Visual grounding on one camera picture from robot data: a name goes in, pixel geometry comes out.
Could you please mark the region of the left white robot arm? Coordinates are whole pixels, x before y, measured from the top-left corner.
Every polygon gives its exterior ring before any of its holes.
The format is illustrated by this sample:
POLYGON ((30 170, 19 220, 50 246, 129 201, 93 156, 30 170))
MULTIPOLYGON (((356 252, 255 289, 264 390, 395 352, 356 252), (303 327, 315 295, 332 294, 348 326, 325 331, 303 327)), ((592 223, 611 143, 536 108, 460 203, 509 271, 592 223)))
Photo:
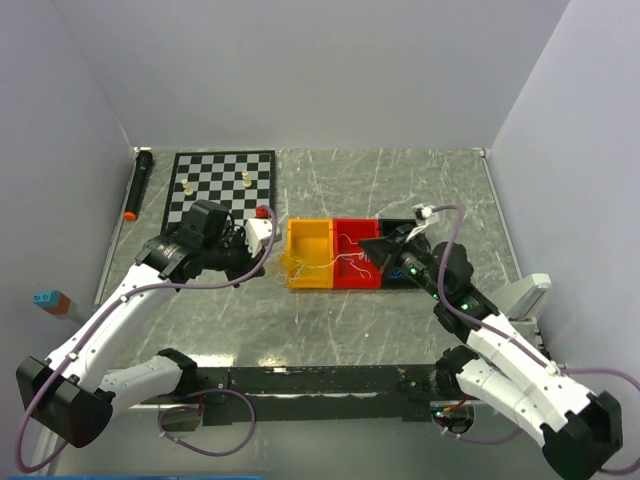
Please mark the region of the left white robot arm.
POLYGON ((69 340, 18 367, 26 415, 83 448, 131 406, 163 395, 192 398, 197 363, 175 349, 116 373, 111 365, 137 328, 203 271, 224 272, 229 286, 262 275, 278 238, 272 220, 250 218, 236 227, 223 205, 196 201, 177 226, 144 244, 119 287, 69 340))

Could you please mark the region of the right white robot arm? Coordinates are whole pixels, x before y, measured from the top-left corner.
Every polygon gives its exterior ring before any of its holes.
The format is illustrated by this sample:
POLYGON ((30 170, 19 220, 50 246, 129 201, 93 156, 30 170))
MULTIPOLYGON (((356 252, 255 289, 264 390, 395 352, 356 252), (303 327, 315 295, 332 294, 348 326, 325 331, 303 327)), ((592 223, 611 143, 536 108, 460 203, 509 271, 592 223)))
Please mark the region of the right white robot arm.
POLYGON ((541 447, 564 479, 589 479, 601 471, 623 445, 619 402, 563 374, 529 344, 473 285, 474 268, 462 245, 431 247, 410 231, 402 226, 359 246, 380 273, 400 272, 428 292, 439 323, 460 340, 436 364, 439 392, 494 408, 541 447))

